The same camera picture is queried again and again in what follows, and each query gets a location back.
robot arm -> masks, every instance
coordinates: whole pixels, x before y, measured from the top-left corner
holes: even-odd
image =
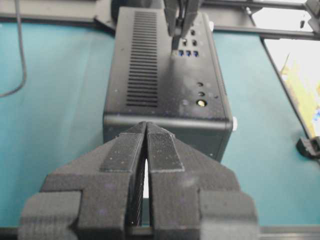
[[[179,40],[184,38],[192,26],[200,0],[164,0],[168,34],[172,37],[172,51],[177,50]]]

table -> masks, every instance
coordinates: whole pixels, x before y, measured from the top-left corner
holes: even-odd
[[[16,226],[25,200],[55,168],[103,143],[115,40],[83,27],[24,23],[28,79],[0,98],[0,227]],[[320,166],[298,154],[303,129],[255,34],[215,32],[238,129],[222,164],[256,203],[259,223],[320,224]],[[21,80],[17,28],[0,26],[0,91]]]

black cable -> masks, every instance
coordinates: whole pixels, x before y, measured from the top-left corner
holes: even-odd
[[[24,46],[22,41],[22,28],[21,28],[21,16],[20,16],[20,0],[14,0],[15,5],[15,15],[16,15],[16,22],[17,22],[17,29],[18,29],[18,41],[19,41],[19,51],[20,51],[20,59],[21,59],[21,66],[22,66],[22,81],[15,89],[7,91],[5,93],[0,93],[0,98],[12,95],[18,92],[26,83],[27,80],[27,67],[26,67],[26,60],[24,54]]]

ventilation slot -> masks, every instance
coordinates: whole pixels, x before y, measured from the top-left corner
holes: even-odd
[[[157,14],[136,11],[133,21],[127,106],[158,106],[157,63]]]

black plastic clamp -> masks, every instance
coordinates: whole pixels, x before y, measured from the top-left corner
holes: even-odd
[[[311,139],[300,137],[296,144],[299,153],[310,159],[320,159],[320,137],[316,136]]]

